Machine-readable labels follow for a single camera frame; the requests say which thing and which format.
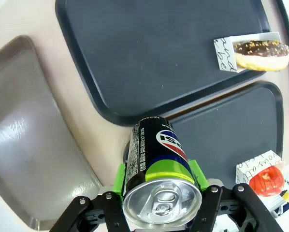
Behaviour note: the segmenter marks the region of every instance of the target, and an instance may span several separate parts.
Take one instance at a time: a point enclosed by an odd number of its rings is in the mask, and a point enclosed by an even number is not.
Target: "gray tray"
[[[268,32],[261,0],[56,0],[98,112],[132,125],[169,116],[263,72],[219,70],[213,39]]]
[[[235,185],[235,166],[268,150],[282,155],[282,96],[274,84],[257,83],[171,120],[189,159],[206,178]]]
[[[15,38],[0,50],[0,196],[29,227],[48,230],[74,197],[93,199],[100,187],[31,40]]]

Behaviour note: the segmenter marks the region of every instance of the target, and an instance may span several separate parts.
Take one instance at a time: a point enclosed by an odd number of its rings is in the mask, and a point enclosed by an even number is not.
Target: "white paper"
[[[280,170],[284,166],[283,159],[271,150],[240,163],[236,166],[236,183],[248,184],[254,176],[271,166],[276,166]]]
[[[239,42],[245,43],[251,40],[281,41],[278,32],[238,35],[214,39],[213,43],[216,48],[217,60],[220,70],[237,73],[245,70],[237,66],[233,45]]]

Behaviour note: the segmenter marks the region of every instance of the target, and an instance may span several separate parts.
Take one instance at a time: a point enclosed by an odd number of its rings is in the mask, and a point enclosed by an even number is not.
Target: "can top rim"
[[[135,191],[137,191],[138,189],[143,188],[144,186],[147,186],[147,185],[150,185],[150,184],[153,184],[156,182],[165,182],[165,181],[179,181],[181,183],[187,184],[188,186],[190,186],[194,190],[195,196],[196,196],[196,198],[198,197],[199,200],[196,201],[196,204],[191,209],[191,212],[187,216],[181,218],[180,220],[176,220],[174,222],[170,222],[170,223],[166,223],[166,224],[147,223],[147,222],[139,220],[135,215],[132,215],[131,211],[127,208],[127,202],[132,197],[133,193],[135,193]],[[134,187],[129,193],[127,193],[127,195],[123,201],[123,213],[129,222],[131,222],[135,226],[139,226],[141,228],[164,229],[164,228],[169,228],[169,227],[176,227],[176,226],[181,226],[181,225],[188,223],[196,216],[196,214],[197,214],[197,212],[198,212],[198,210],[202,204],[201,199],[202,199],[202,194],[201,194],[200,190],[191,182],[180,179],[180,178],[160,178],[160,179],[155,179],[155,180],[141,183],[140,185]]]

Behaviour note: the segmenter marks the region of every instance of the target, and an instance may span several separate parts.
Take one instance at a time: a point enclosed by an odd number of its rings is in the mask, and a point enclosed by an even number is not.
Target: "beige tray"
[[[0,50],[0,195],[31,228],[52,227],[101,187],[67,128],[25,36]]]

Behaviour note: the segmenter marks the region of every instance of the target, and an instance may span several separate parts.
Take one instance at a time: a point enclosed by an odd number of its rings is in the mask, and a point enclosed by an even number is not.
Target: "can label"
[[[123,196],[145,181],[167,177],[195,183],[170,122],[159,116],[146,117],[132,129]]]

